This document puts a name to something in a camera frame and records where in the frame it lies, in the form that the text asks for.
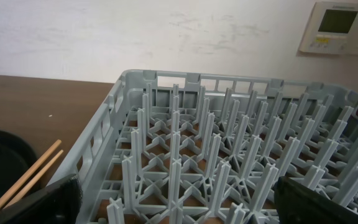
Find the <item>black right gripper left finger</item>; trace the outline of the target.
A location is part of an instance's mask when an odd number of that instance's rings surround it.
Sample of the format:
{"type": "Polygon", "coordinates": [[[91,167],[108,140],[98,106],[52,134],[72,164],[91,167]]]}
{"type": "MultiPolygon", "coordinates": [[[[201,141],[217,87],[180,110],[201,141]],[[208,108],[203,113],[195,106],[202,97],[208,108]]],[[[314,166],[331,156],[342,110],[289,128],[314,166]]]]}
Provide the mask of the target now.
{"type": "Polygon", "coordinates": [[[75,223],[82,197],[77,175],[70,174],[0,210],[0,224],[75,223]]]}

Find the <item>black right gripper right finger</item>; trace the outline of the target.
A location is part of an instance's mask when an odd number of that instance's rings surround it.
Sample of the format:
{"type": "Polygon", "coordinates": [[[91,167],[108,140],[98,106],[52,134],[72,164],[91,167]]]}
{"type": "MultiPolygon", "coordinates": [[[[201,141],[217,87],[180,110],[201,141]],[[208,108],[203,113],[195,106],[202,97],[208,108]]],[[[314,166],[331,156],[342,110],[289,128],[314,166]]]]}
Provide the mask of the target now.
{"type": "Polygon", "coordinates": [[[358,214],[288,177],[273,191],[280,224],[358,224],[358,214]]]}

